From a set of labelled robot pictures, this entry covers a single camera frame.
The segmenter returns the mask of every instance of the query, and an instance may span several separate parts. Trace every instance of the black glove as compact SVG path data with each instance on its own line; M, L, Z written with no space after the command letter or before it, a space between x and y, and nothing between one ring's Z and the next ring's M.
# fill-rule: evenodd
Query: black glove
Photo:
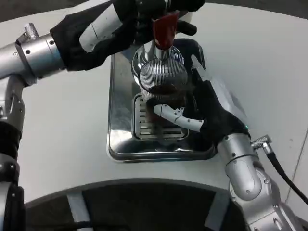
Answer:
M205 0L173 0L169 11L196 11L203 6L204 2ZM111 0L67 15L50 30L67 70L80 71L96 68L102 65L109 55L129 48L134 42L144 44L152 40L152 19L158 18L165 10L165 5L160 3L165 1ZM112 38L99 42L92 52L85 52L79 43L79 37L111 4L114 4L122 26L113 33ZM193 35L196 33L196 27L179 21L178 31Z
M201 79L196 71L194 71L194 74ZM193 96L196 100L199 115L206 121L200 131L215 146L230 134L243 133L250 137L245 124L222 107L209 80L198 82L193 91Z

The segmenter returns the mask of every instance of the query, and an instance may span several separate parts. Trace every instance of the gray floor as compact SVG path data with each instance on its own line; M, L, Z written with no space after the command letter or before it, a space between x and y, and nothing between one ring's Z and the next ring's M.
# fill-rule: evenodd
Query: gray floor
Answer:
M73 7L85 0L1 0L0 22L45 11ZM308 19L308 0L207 0L239 5Z

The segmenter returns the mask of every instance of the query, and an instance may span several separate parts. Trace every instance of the metal mesh basket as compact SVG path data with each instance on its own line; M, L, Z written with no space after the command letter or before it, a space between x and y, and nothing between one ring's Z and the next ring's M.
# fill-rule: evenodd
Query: metal mesh basket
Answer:
M184 97L188 75L185 66L169 58L161 63L153 59L145 64L139 75L139 83L144 101L155 98L164 103Z

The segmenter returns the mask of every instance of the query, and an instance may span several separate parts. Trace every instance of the stainless steel tray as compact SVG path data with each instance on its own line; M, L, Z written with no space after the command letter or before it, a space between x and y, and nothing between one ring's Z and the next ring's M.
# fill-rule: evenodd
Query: stainless steel tray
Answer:
M133 135L141 141L170 140L177 141L188 135L188 130L163 120L153 123L147 115L146 104L140 94L134 97Z
M132 76L130 66L135 51L130 48L112 56L107 136L110 156L117 161L128 162L201 160L213 157L213 146L202 146L202 137L196 132L188 133L185 129L173 127L173 131L177 131L176 135L169 132L172 135L167 137L150 134L145 138L136 135L135 101L140 99L140 88Z

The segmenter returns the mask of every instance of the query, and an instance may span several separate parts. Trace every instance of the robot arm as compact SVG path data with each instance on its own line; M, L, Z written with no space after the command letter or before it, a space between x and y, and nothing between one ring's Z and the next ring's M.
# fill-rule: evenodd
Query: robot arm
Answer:
M61 70L89 70L133 42L152 38L152 18L161 11L195 11L204 0L91 0L72 9L50 34L33 24L16 42L0 48L0 230L25 229L24 191L18 186L17 150L22 136L24 87ZM180 30L192 34L190 24Z
M184 108L174 110L166 104L155 105L154 112L183 128L199 131L213 141L226 163L231 198L241 209L250 230L302 231L256 154L256 149L261 147L266 154L273 153L269 137L251 141L246 116L238 100L222 81L211 78L194 56L192 63L199 77L194 96L203 119L185 118Z

